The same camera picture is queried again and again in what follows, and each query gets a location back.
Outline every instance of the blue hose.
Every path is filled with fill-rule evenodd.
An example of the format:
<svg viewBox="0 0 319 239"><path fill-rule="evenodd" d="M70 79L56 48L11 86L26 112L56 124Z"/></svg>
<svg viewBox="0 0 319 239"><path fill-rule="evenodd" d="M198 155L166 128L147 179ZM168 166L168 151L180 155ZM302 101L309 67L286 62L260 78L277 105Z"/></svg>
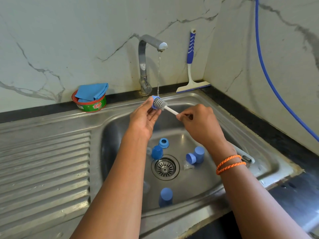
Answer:
<svg viewBox="0 0 319 239"><path fill-rule="evenodd" d="M260 50L260 43L259 43L259 31L258 31L258 4L259 0L256 0L256 7L255 7L255 29L256 29L256 43L257 43L257 51L258 51L258 57L260 61L261 68L265 74L265 77L268 81L268 84L270 85L272 91L275 93L277 96L278 100L283 104L283 106L289 111L289 113L309 132L318 142L319 142L319 136L314 133L313 130L311 130L297 115L296 113L293 112L293 110L285 103L285 101L281 98L279 93L277 92L276 88L274 87L273 83L271 82L269 75L267 73L263 57L261 55L261 50Z"/></svg>

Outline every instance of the faucet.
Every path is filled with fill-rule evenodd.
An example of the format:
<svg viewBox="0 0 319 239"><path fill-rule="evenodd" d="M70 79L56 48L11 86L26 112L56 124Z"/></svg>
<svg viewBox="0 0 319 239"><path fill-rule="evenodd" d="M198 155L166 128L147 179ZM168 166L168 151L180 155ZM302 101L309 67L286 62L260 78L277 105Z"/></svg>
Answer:
<svg viewBox="0 0 319 239"><path fill-rule="evenodd" d="M138 43L138 61L140 66L139 83L141 84L141 94L144 96L147 96L152 92L152 87L147 82L146 56L145 56L146 43L155 47L157 51L159 52L163 52L165 49L168 48L166 43L150 35L145 34L139 38L139 43Z"/></svg>

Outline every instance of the orange rope bracelet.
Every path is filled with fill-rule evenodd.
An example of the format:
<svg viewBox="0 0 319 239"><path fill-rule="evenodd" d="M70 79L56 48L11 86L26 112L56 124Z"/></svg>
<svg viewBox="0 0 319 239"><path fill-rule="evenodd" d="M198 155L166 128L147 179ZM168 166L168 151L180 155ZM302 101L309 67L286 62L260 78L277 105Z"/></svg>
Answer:
<svg viewBox="0 0 319 239"><path fill-rule="evenodd" d="M240 155L234 155L234 156L230 156L229 158L226 158L224 161L222 161L222 162L217 166L217 168L216 168L216 174L217 174L217 175L220 175L220 174L221 174L222 172L224 172L226 169L230 169L230 168L235 167L235 166L237 166L237 165L242 165L242 164L246 165L245 162L238 162L238 163L229 165L229 166L227 166L227 167L225 167L225 168L219 170L219 168L220 168L224 163L226 163L227 161L231 160L232 158L237 158L237 157L239 157L239 158L241 159L241 156L240 156Z"/></svg>

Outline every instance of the running water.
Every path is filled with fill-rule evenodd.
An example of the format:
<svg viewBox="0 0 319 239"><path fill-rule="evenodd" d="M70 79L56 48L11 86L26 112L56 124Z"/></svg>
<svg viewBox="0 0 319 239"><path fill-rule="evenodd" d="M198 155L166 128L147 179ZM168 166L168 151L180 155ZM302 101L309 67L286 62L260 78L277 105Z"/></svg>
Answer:
<svg viewBox="0 0 319 239"><path fill-rule="evenodd" d="M157 53L157 57L158 57L158 69L157 69L157 96L160 96L160 81L159 81L159 77L160 77L160 55L161 55L161 51L158 51Z"/></svg>

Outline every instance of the left hand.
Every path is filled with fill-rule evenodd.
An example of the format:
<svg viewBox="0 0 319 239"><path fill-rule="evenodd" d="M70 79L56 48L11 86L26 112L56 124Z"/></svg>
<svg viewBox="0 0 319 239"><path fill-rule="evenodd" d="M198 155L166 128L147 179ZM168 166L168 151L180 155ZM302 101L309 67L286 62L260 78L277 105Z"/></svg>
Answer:
<svg viewBox="0 0 319 239"><path fill-rule="evenodd" d="M149 140L153 134L154 124L157 121L161 110L152 108L153 97L149 97L135 111L130 114L130 124L128 130L140 133Z"/></svg>

